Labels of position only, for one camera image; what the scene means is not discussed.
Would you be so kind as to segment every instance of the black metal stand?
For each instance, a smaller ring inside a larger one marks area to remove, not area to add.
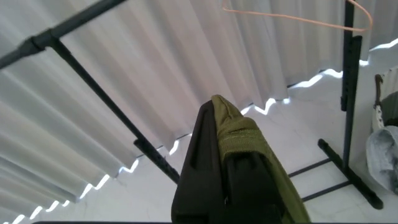
[[[354,21],[354,6],[346,1],[345,4],[345,26],[352,27]],[[372,205],[373,208],[382,209],[382,200],[374,193],[362,180],[349,168],[349,152],[351,149],[351,137],[353,132],[356,85],[358,82],[359,58],[361,54],[362,37],[353,37],[351,31],[345,30],[344,33],[344,52],[343,52],[343,86],[341,94],[341,110],[346,111],[346,126],[343,148],[343,159],[334,152],[325,140],[319,139],[318,146],[329,157],[323,161],[293,172],[289,177],[301,174],[327,162],[333,162],[337,168],[346,176],[348,181],[321,190],[315,194],[303,198],[303,201],[325,195],[334,190],[353,184],[363,197]]]
[[[29,37],[15,51],[8,53],[0,59],[0,69],[17,62],[18,60],[37,54],[51,47],[71,68],[85,81],[85,83],[101,98],[109,109],[123,122],[124,125],[137,137],[134,144],[145,154],[160,170],[162,170],[173,182],[178,183],[178,172],[160,155],[155,147],[134,126],[130,119],[120,110],[114,101],[97,84],[91,75],[80,65],[70,51],[61,43],[60,38],[75,30],[102,13],[118,6],[125,0],[102,0],[87,9],[75,14],[71,18],[61,22],[54,28]]]

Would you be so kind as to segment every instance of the orange wire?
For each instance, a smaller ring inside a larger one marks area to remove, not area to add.
[[[302,22],[309,22],[309,23],[312,23],[312,24],[318,24],[318,25],[321,25],[321,26],[327,26],[327,27],[343,29],[343,30],[349,30],[349,31],[364,32],[364,31],[366,31],[368,29],[372,29],[372,26],[373,26],[372,15],[364,7],[362,7],[360,4],[358,4],[354,0],[347,0],[347,1],[350,2],[351,4],[353,4],[355,7],[358,7],[363,12],[365,12],[365,14],[367,15],[367,17],[369,19],[369,27],[367,27],[367,28],[352,28],[352,27],[340,26],[340,25],[335,25],[335,24],[329,24],[329,23],[326,23],[326,22],[314,21],[314,20],[311,20],[311,19],[304,19],[304,18],[301,18],[301,17],[288,16],[288,15],[285,15],[285,14],[273,14],[273,13],[265,13],[265,12],[240,11],[240,10],[228,9],[226,7],[226,0],[223,0],[222,7],[223,7],[223,10],[226,11],[226,12],[234,12],[234,13],[239,13],[239,14],[252,14],[252,15],[259,15],[259,16],[283,17],[283,18],[295,19],[295,20],[302,21]]]

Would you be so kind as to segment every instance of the garment rack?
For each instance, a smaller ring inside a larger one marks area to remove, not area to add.
[[[101,0],[96,4],[82,10],[71,16],[69,19],[59,23],[59,25],[47,29],[37,35],[27,38],[20,46],[12,52],[9,52],[0,58],[0,69],[5,68],[18,60],[40,52],[46,47],[51,47],[54,51],[66,61],[69,66],[84,80],[84,82],[101,98],[106,106],[123,122],[124,125],[137,137],[134,145],[141,150],[164,174],[166,174],[176,184],[180,178],[178,172],[160,155],[155,147],[146,139],[146,137],[136,128],[129,118],[120,110],[108,94],[97,84],[91,75],[83,68],[79,61],[72,55],[67,47],[60,41],[64,35],[74,31],[80,26],[86,24],[102,13],[120,5],[126,0]],[[352,27],[354,21],[354,6],[346,1],[345,3],[345,26]],[[383,207],[380,198],[349,168],[349,152],[351,145],[351,135],[353,130],[354,107],[356,96],[356,85],[358,81],[359,56],[361,53],[362,37],[353,37],[351,31],[344,32],[343,49],[343,87],[341,96],[341,110],[346,111],[346,127],[344,140],[343,159],[337,155],[334,150],[323,140],[318,142],[319,147],[328,156],[327,159],[312,164],[308,167],[293,172],[289,177],[302,174],[308,170],[333,162],[337,168],[347,177],[347,181],[341,184],[321,190],[315,194],[303,198],[308,201],[313,198],[325,195],[334,190],[353,184],[366,200],[376,209]]]

